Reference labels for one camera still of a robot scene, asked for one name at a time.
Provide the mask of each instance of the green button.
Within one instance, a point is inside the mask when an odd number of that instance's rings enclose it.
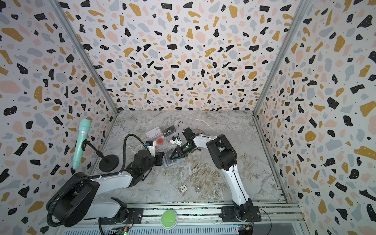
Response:
[[[161,217],[162,226],[166,229],[172,228],[177,223],[177,213],[174,210],[167,210]]]

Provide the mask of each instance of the round black stand base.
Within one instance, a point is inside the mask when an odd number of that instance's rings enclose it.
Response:
[[[108,162],[106,162],[104,159],[100,160],[99,169],[102,172],[113,171],[119,164],[118,156],[114,154],[110,154],[110,155],[107,155],[105,158],[108,160]]]

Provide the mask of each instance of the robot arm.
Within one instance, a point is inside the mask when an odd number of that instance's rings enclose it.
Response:
[[[257,207],[253,206],[252,200],[244,189],[238,171],[236,151],[226,136],[195,134],[190,128],[184,129],[183,134],[187,143],[181,147],[177,146],[170,158],[183,158],[196,149],[208,149],[215,166],[222,171],[230,187],[235,216],[238,220],[249,219]]]

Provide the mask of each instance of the black speckle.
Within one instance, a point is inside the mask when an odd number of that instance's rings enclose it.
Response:
[[[162,8],[163,8],[163,9],[169,9],[169,10],[172,10],[172,4],[162,3]]]
[[[370,53],[370,55],[368,56],[368,58],[370,58],[373,62],[376,63],[376,52],[375,51],[372,51]]]
[[[269,12],[269,6],[260,6],[260,11],[266,11]]]
[[[46,19],[47,19],[47,17],[44,15],[44,13],[36,14],[36,15],[34,15],[34,17],[35,17],[38,21],[46,20]]]
[[[28,217],[24,217],[24,218],[21,220],[21,222],[24,223],[24,224],[26,224],[28,221],[29,221],[29,218],[28,218]]]
[[[368,15],[362,22],[360,22],[360,24],[357,26],[357,28],[359,28],[359,27],[367,28],[367,27],[371,26],[372,25],[371,20],[372,20],[372,16]]]
[[[48,231],[48,228],[49,228],[49,226],[44,226],[44,227],[41,227],[41,233],[42,234],[45,234],[47,231]]]
[[[354,86],[354,87],[350,87],[350,90],[353,94],[357,93],[359,91],[359,89],[364,89],[364,85],[361,84],[361,85],[358,85],[358,86]]]
[[[215,31],[214,31],[214,37],[218,37],[219,36],[219,33],[218,33],[218,29],[215,29]]]
[[[25,68],[25,67],[23,67],[22,65],[20,65],[20,64],[17,64],[17,68],[20,70],[20,73],[21,74],[28,74],[29,73],[29,71],[27,70],[27,68]]]
[[[371,221],[376,222],[376,213],[373,210],[371,204],[367,204],[367,212],[368,212],[368,216],[370,217]]]
[[[347,186],[342,185],[342,184],[340,184],[339,182],[335,183],[335,186],[336,186],[339,190],[342,190],[342,191],[344,191],[344,192],[347,191]]]
[[[190,45],[186,45],[186,46],[185,46],[185,49],[187,49],[187,50],[189,50],[189,51],[190,51],[190,50],[192,50],[192,49],[193,49],[193,47],[191,47]]]
[[[68,9],[70,9],[67,3],[62,3],[62,2],[60,2],[60,6],[61,6],[62,8],[68,8]]]
[[[16,106],[6,108],[6,109],[4,109],[4,116],[12,115],[12,114],[15,114],[16,112],[17,112]]]
[[[4,169],[3,172],[0,174],[0,183],[3,182],[4,180],[6,180],[6,178],[9,177],[8,171],[9,171],[8,168]]]
[[[38,166],[40,166],[40,165],[41,165],[41,160],[35,160],[35,159],[32,159],[32,160],[30,160],[30,163],[33,164],[33,165],[38,165]]]
[[[29,192],[30,187],[27,186],[26,188],[22,188],[18,191],[18,194],[21,195],[24,198],[27,198],[27,193]]]
[[[251,51],[258,51],[258,47],[259,47],[259,45],[255,45],[255,46],[250,46],[249,47],[249,50],[251,50]]]
[[[125,28],[124,34],[127,35],[128,37],[130,37],[130,32],[129,32],[128,28]]]
[[[347,210],[346,209],[336,209],[340,213],[340,216],[344,219],[347,220]]]
[[[170,50],[175,50],[175,49],[177,49],[177,46],[176,46],[176,44],[170,44],[170,45],[167,45],[167,48],[170,49]]]
[[[105,45],[100,45],[99,47],[100,47],[101,49],[103,49],[103,50],[106,50],[106,51],[107,51],[108,49],[110,49],[109,47],[107,47],[107,46],[105,46]]]
[[[335,133],[334,133],[334,131],[333,130],[328,130],[328,135],[330,135],[331,137],[335,137]]]
[[[287,6],[283,6],[283,7],[281,7],[281,11],[288,11],[288,10],[290,10],[290,7],[291,7],[291,4],[289,4],[289,5],[287,5]]]
[[[329,158],[329,159],[327,159],[326,162],[324,163],[324,167],[328,167],[328,166],[333,165],[333,164],[335,164],[335,160],[334,160],[334,158]]]
[[[86,1],[81,2],[81,7],[90,7],[90,1],[86,0]]]
[[[347,115],[343,115],[343,122],[347,126],[353,126],[353,124],[351,122],[351,118],[349,116],[347,116]]]
[[[69,56],[65,59],[68,63],[73,62],[74,56],[72,54],[69,54]]]
[[[309,24],[311,21],[312,21],[312,19],[309,18],[309,19],[305,19],[305,20],[303,20],[303,23],[305,23],[305,24]]]
[[[264,35],[266,30],[268,29],[269,27],[265,27],[263,30],[261,30],[260,34]]]
[[[359,177],[359,171],[357,169],[352,169],[349,175],[350,179],[357,179]]]
[[[16,208],[13,208],[13,209],[10,209],[10,210],[8,211],[8,215],[13,215],[14,213],[16,213],[16,211],[17,211],[17,207],[16,207]]]
[[[353,16],[354,16],[354,14],[348,15],[346,22],[350,23],[352,21]]]
[[[335,101],[332,97],[329,97],[327,100],[329,107],[336,109],[337,106],[340,104],[337,101]]]

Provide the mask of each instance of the red round object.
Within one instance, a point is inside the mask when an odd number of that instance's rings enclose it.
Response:
[[[163,144],[165,139],[163,137],[157,139],[157,145]]]

